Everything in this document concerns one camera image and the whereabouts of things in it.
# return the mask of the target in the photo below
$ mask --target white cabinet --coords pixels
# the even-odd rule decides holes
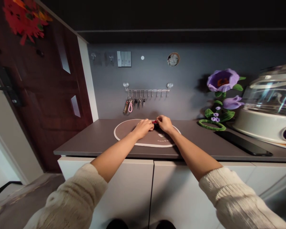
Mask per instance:
[[[248,180],[245,182],[241,178],[263,200],[286,188],[286,163],[254,162],[252,165],[255,169]],[[217,229],[224,229],[224,227],[220,224]]]
[[[58,163],[65,179],[68,179],[92,160],[85,157],[61,157]],[[90,228],[105,229],[115,218],[124,220],[129,228],[146,228],[152,179],[153,160],[125,159],[95,208]]]
[[[256,166],[256,169],[250,176],[247,185],[264,199],[266,196],[262,196],[262,194],[286,176],[286,163],[254,162],[252,164]]]
[[[91,160],[61,157],[58,163],[68,179]],[[263,199],[286,186],[286,163],[221,164],[235,171]],[[155,229],[163,219],[177,229],[223,229],[215,208],[183,162],[126,159],[96,207],[90,228],[105,229],[115,218],[134,229],[145,229],[148,222],[149,228]]]
[[[155,229],[163,219],[171,221],[178,229],[217,228],[220,223],[215,208],[186,164],[161,161],[154,164],[149,228]],[[251,163],[222,164],[236,171],[245,182],[255,169]]]

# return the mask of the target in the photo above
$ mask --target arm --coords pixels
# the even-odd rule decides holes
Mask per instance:
[[[105,181],[109,182],[111,180],[123,160],[134,147],[134,144],[143,138],[149,130],[153,131],[153,127],[151,120],[141,120],[136,128],[125,138],[115,143],[91,162]]]
[[[238,175],[187,140],[164,115],[157,117],[161,129],[177,145],[186,164],[199,181],[199,187],[216,208],[226,229],[286,228],[286,222],[272,212]]]
[[[94,208],[106,191],[107,183],[137,140],[149,130],[153,130],[152,121],[141,120],[125,138],[82,166],[50,194],[45,207],[37,211],[24,228],[89,228]]]
[[[168,133],[173,139],[181,153],[181,156],[198,181],[200,181],[200,179],[210,171],[222,167],[217,160],[182,136],[173,127],[170,118],[161,115],[157,117],[157,121],[161,129]]]

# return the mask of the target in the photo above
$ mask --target cream knit sweater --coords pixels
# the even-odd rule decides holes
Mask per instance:
[[[200,180],[199,186],[226,229],[286,228],[286,222],[228,168],[211,171]],[[96,168],[85,164],[51,193],[45,207],[37,211],[24,228],[89,228],[93,210],[106,188],[107,183]]]

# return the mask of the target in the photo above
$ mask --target gray countertop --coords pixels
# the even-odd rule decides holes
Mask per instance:
[[[113,135],[115,127],[123,122],[120,119],[99,119],[86,129],[71,138],[54,151],[56,155],[68,156],[98,156],[111,145],[117,142]],[[245,153],[232,145],[213,131],[200,127],[195,121],[172,121],[188,140],[199,146],[216,160],[222,161],[251,161],[251,162],[286,162],[286,149],[268,144],[257,139],[245,136],[231,129],[227,131],[250,141],[263,149],[273,153],[272,157],[258,157]],[[182,159],[178,148],[154,148],[134,146],[128,158],[150,159]]]

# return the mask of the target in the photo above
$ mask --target hand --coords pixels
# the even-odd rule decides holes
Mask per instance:
[[[157,122],[159,123],[160,128],[168,134],[175,130],[169,117],[160,115],[157,117]]]
[[[149,131],[153,131],[154,125],[151,120],[145,119],[141,120],[132,133],[137,137],[137,139],[143,138]]]

